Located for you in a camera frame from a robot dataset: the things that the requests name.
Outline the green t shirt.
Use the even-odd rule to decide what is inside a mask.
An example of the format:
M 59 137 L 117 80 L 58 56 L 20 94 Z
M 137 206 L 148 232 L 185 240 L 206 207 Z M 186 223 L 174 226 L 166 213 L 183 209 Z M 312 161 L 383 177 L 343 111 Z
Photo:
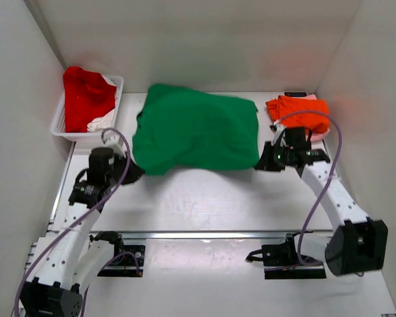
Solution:
M 251 100 L 153 84 L 137 114 L 132 154 L 153 176 L 178 166 L 245 170 L 259 160 L 258 132 Z

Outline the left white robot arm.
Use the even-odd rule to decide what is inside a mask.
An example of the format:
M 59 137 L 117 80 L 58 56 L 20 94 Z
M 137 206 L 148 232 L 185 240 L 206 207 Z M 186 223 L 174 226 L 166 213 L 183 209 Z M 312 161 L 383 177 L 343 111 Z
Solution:
M 69 196 L 65 226 L 30 264 L 15 297 L 15 316 L 83 316 L 90 284 L 112 262 L 133 253 L 118 232 L 92 235 L 105 203 L 142 171 L 131 159 L 125 136 L 116 128 L 101 134 L 88 167 L 81 170 Z

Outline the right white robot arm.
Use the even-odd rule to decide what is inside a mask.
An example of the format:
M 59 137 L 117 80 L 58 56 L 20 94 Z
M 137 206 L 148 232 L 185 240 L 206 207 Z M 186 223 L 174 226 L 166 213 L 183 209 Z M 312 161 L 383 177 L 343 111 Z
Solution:
M 308 230 L 304 221 L 300 232 L 288 233 L 280 244 L 266 244 L 250 252 L 247 262 L 263 262 L 267 271 L 292 271 L 297 267 L 326 265 L 335 276 L 379 271 L 383 267 L 388 228 L 382 220 L 373 220 L 353 200 L 335 166 L 323 149 L 312 147 L 311 133 L 303 127 L 272 125 L 275 136 L 265 143 L 255 166 L 264 172 L 281 172 L 292 167 L 316 195 L 313 215 L 321 206 L 333 229 L 332 237 Z

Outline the white t shirt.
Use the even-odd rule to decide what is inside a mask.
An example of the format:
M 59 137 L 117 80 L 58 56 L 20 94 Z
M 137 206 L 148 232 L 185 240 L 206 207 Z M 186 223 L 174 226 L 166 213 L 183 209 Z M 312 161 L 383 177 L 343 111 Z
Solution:
M 116 118 L 116 110 L 119 104 L 119 87 L 116 83 L 111 80 L 109 77 L 103 75 L 104 80 L 107 84 L 116 88 L 114 98 L 115 98 L 115 106 L 112 110 L 110 110 L 106 115 L 94 118 L 90 123 L 87 124 L 87 131 L 89 133 L 99 132 L 103 129 L 109 128 L 113 126 L 113 121 Z

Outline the pink folded t shirt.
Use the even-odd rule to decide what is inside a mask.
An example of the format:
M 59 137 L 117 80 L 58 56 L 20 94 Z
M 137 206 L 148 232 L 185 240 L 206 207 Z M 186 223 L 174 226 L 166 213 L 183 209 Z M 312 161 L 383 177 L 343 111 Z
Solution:
M 309 94 L 305 97 L 305 99 L 306 100 L 316 100 L 317 97 L 315 94 Z M 324 140 L 328 136 L 329 133 L 330 133 L 330 129 L 327 129 L 327 131 L 324 133 L 313 133 L 311 142 L 312 143 L 320 142 L 320 141 Z

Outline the orange folded t shirt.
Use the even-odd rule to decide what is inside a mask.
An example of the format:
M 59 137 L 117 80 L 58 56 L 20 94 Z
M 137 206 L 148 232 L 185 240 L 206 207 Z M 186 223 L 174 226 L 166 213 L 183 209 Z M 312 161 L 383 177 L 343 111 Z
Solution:
M 325 116 L 315 114 L 321 112 L 329 115 L 329 107 L 324 100 L 311 98 L 295 98 L 279 95 L 265 103 L 268 115 L 273 122 L 282 119 L 285 127 L 305 127 L 312 133 L 322 134 L 329 131 L 330 121 Z

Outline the small black device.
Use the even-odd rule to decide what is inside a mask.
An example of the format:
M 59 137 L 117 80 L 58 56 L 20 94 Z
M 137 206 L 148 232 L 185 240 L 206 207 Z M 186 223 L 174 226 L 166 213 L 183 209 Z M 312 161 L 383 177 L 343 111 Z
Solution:
M 306 92 L 285 92 L 285 96 L 293 97 L 293 98 L 303 98 L 307 96 Z

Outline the white plastic basket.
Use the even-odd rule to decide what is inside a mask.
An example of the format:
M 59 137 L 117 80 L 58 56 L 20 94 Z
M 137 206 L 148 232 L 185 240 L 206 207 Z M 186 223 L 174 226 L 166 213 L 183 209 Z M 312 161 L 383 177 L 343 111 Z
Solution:
M 121 102 L 121 95 L 123 93 L 124 79 L 118 75 L 104 75 L 106 79 L 112 82 L 117 87 L 115 94 L 115 109 L 111 121 L 111 126 L 116 126 L 117 113 Z M 65 129 L 65 93 L 61 94 L 57 108 L 51 123 L 50 132 L 57 137 L 63 137 L 71 142 L 78 143 L 99 143 L 101 142 L 101 132 L 87 132 L 87 133 L 67 133 Z

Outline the red t shirt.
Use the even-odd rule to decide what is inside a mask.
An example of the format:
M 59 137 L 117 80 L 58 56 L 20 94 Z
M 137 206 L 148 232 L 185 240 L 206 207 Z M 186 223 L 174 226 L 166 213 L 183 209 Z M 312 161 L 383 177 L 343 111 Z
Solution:
M 103 75 L 72 66 L 63 74 L 65 131 L 86 133 L 87 125 L 116 106 L 117 87 Z

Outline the aluminium rail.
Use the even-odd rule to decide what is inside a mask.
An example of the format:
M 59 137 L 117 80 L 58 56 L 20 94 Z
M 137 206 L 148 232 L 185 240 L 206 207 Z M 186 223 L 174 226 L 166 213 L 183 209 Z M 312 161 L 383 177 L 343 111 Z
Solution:
M 159 230 L 119 231 L 124 239 L 145 240 L 214 240 L 214 239 L 270 239 L 284 238 L 298 233 L 297 230 Z

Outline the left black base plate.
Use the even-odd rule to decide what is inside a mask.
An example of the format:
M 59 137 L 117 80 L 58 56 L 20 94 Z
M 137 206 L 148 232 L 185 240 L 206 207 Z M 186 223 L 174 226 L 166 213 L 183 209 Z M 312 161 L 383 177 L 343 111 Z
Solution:
M 146 241 L 125 240 L 123 251 L 124 255 L 118 256 L 102 269 L 98 274 L 99 277 L 141 278 L 143 276 Z

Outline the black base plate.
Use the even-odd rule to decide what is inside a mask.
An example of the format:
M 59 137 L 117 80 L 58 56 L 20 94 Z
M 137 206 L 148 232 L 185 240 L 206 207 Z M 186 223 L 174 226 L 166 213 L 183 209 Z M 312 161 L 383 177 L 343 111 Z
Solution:
M 299 262 L 294 243 L 264 244 L 261 249 L 265 280 L 327 278 L 323 265 L 310 267 Z
M 98 274 L 99 277 L 141 278 L 143 276 L 146 241 L 125 240 L 123 251 L 124 255 L 118 256 L 102 269 Z

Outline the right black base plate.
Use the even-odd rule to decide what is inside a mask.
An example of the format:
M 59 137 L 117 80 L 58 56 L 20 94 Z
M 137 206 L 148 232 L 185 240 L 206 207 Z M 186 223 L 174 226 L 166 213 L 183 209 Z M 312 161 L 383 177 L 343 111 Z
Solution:
M 265 280 L 327 278 L 323 265 L 310 267 L 299 262 L 294 243 L 264 244 L 261 249 Z

